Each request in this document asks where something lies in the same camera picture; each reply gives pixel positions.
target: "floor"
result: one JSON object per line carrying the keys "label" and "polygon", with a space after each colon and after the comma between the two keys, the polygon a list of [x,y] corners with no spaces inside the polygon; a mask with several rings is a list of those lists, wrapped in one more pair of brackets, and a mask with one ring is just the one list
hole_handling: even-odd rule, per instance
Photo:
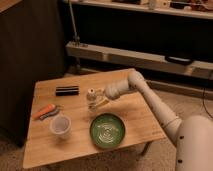
{"label": "floor", "polygon": [[[206,115],[202,99],[154,90],[180,117]],[[213,101],[205,100],[207,109],[213,114]],[[167,138],[151,144],[142,157],[144,145],[136,145],[117,151],[64,161],[51,167],[38,167],[29,171],[173,171],[176,149]],[[24,147],[18,148],[10,141],[0,138],[0,171],[23,171]]]}

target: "cable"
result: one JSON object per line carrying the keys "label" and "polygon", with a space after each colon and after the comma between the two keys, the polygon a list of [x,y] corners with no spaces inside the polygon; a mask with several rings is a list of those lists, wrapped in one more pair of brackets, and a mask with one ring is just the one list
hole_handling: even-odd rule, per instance
{"label": "cable", "polygon": [[[213,74],[213,70],[211,70],[210,73],[209,73],[209,77],[208,77],[208,79],[207,79],[206,86],[208,85],[208,83],[209,83],[209,81],[210,81],[210,78],[211,78],[212,74]],[[208,109],[207,109],[207,107],[206,107],[206,104],[205,104],[206,86],[204,86],[203,95],[202,95],[203,107],[204,107],[206,113],[209,115],[209,117],[213,119],[213,114],[211,114],[211,113],[208,111]]]}

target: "table leg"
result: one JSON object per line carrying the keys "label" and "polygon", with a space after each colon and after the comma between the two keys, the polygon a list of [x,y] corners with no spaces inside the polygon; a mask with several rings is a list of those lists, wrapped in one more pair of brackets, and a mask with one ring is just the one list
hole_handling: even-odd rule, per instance
{"label": "table leg", "polygon": [[145,147],[143,148],[143,151],[141,152],[141,156],[145,156],[146,155],[146,153],[147,153],[147,151],[148,151],[148,149],[149,149],[151,144],[152,144],[152,141],[149,141],[149,142],[147,142],[145,144]]}

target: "black object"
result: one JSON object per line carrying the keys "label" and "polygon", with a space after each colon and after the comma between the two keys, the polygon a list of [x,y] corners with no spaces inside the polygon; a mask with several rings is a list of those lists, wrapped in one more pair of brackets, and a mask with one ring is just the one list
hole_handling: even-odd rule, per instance
{"label": "black object", "polygon": [[56,96],[78,95],[79,87],[78,86],[56,87],[55,94]]}
{"label": "black object", "polygon": [[194,61],[193,59],[175,58],[175,57],[170,57],[170,56],[165,56],[165,60],[168,62],[180,64],[180,65],[189,65]]}

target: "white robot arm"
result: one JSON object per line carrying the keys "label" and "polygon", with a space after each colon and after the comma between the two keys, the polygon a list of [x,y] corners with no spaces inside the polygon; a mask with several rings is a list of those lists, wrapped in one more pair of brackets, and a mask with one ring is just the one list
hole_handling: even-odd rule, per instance
{"label": "white robot arm", "polygon": [[182,121],[147,85],[137,71],[128,78],[107,85],[105,96],[115,100],[123,94],[139,91],[164,132],[177,147],[177,171],[213,171],[213,122],[203,116]]}

